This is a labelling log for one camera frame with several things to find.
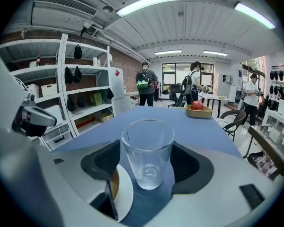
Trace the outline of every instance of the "white plate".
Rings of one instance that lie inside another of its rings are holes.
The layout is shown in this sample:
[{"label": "white plate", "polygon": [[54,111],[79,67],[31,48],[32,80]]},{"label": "white plate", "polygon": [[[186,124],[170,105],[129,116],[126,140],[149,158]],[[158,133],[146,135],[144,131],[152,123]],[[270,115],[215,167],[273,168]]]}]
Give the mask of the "white plate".
[{"label": "white plate", "polygon": [[119,191],[115,199],[115,208],[118,212],[118,217],[120,222],[128,214],[133,203],[133,184],[125,169],[117,165],[117,170],[119,174]]}]

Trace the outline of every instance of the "person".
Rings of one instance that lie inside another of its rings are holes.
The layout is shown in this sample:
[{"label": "person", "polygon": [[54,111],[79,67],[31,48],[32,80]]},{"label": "person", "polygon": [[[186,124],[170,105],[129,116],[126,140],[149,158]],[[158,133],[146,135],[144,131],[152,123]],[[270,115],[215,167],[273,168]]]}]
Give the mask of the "person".
[{"label": "person", "polygon": [[[147,85],[140,87],[142,79],[148,80]],[[153,106],[154,85],[157,84],[158,77],[156,74],[148,69],[148,64],[142,64],[142,70],[138,71],[136,75],[137,87],[140,95],[140,106],[144,106],[147,101],[148,106]]]},{"label": "person", "polygon": [[198,89],[199,90],[203,90],[206,91],[206,89],[201,86],[200,84],[200,70],[201,70],[201,63],[196,61],[191,63],[190,65],[190,73],[189,76],[191,78],[191,82],[192,82],[192,92],[191,95],[186,95],[186,102],[188,105],[190,105],[193,101],[198,101],[199,97],[198,97]]},{"label": "person", "polygon": [[245,113],[246,117],[244,118],[242,122],[242,126],[244,127],[245,121],[248,118],[248,115],[250,115],[250,125],[255,125],[256,124],[256,115],[257,115],[257,104],[259,100],[259,90],[258,87],[256,86],[257,82],[257,75],[253,73],[250,76],[250,81],[246,83],[245,86],[245,91],[246,91],[246,96],[244,98],[244,104],[245,104]]}]

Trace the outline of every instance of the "white refrigerator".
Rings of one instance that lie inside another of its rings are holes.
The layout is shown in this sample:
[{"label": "white refrigerator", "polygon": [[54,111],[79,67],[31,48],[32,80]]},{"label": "white refrigerator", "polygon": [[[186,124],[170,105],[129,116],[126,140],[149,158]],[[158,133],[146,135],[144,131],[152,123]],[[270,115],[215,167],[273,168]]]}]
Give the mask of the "white refrigerator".
[{"label": "white refrigerator", "polygon": [[109,67],[109,87],[114,97],[112,99],[115,116],[127,110],[127,102],[124,96],[123,70],[116,67]]}]

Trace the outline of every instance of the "cardboard box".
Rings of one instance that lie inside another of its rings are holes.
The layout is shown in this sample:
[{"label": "cardboard box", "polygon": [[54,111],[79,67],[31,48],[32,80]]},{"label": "cardboard box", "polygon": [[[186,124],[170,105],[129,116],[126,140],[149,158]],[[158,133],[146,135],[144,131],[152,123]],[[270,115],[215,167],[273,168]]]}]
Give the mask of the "cardboard box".
[{"label": "cardboard box", "polygon": [[113,115],[111,113],[103,113],[103,114],[101,114],[100,122],[104,123],[104,122],[106,122],[106,121],[108,121],[112,118],[113,118]]}]

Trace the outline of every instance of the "window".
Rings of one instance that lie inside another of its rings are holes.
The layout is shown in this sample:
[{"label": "window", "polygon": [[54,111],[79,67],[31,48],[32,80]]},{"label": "window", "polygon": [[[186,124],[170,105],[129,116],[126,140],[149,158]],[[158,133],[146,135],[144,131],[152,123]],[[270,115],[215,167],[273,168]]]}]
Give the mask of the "window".
[{"label": "window", "polygon": [[[163,89],[169,89],[169,86],[181,83],[190,73],[191,63],[172,63],[162,64]],[[202,85],[213,85],[213,65],[201,63],[204,70],[201,71],[200,83]]]}]

